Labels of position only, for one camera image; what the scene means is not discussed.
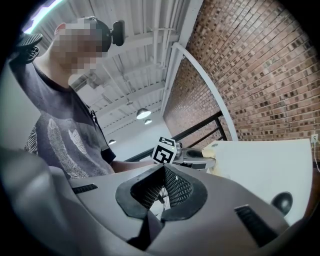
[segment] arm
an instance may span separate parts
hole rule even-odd
[[[141,162],[124,162],[124,161],[112,161],[111,167],[115,173],[121,173],[136,168],[153,165],[155,162],[153,160],[141,161]]]

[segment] person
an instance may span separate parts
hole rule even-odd
[[[95,18],[60,24],[47,51],[32,63],[13,68],[18,83],[40,111],[25,150],[61,168],[68,179],[108,175],[153,164],[116,161],[88,107],[68,80],[95,64],[106,51]]]

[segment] gray t-shirt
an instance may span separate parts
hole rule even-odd
[[[116,156],[77,93],[59,86],[32,63],[16,66],[13,73],[41,113],[25,150],[61,168],[68,179],[113,174],[109,164]]]

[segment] brick wall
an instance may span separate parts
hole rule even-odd
[[[187,50],[217,87],[239,140],[291,140],[320,134],[317,53],[279,2],[204,0]],[[210,90],[184,59],[164,112],[171,134],[217,111]],[[185,145],[214,128],[209,124],[207,130],[190,135]],[[198,148],[217,137],[209,137]],[[320,150],[317,159],[320,161]]]

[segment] metal railing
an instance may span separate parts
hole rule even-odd
[[[175,140],[176,142],[182,140],[183,138],[189,136],[190,134],[193,134],[194,132],[198,131],[199,129],[201,129],[202,127],[206,126],[207,124],[215,121],[216,123],[216,126],[217,128],[212,130],[211,132],[209,132],[207,135],[203,136],[202,138],[198,139],[197,141],[195,141],[194,143],[192,143],[191,145],[187,146],[187,148],[192,148],[193,146],[197,145],[198,143],[202,142],[203,140],[205,140],[206,138],[208,138],[210,135],[214,134],[215,132],[217,131],[220,131],[221,133],[221,137],[218,138],[217,140],[220,141],[220,140],[224,140],[226,141],[227,140],[227,137],[226,137],[226,134],[225,134],[225,131],[221,125],[221,122],[219,120],[219,117],[222,117],[222,112],[219,111],[217,113],[215,113],[214,115],[208,117],[207,119],[197,123],[196,125],[192,126],[191,128],[189,129],[186,129],[185,131],[179,133],[178,135],[176,136],[173,136],[172,139]],[[137,154],[125,161],[127,162],[138,162],[140,161],[141,159],[144,159],[148,156],[151,156],[152,153],[154,151],[154,147],[153,148],[150,148],[140,154]]]

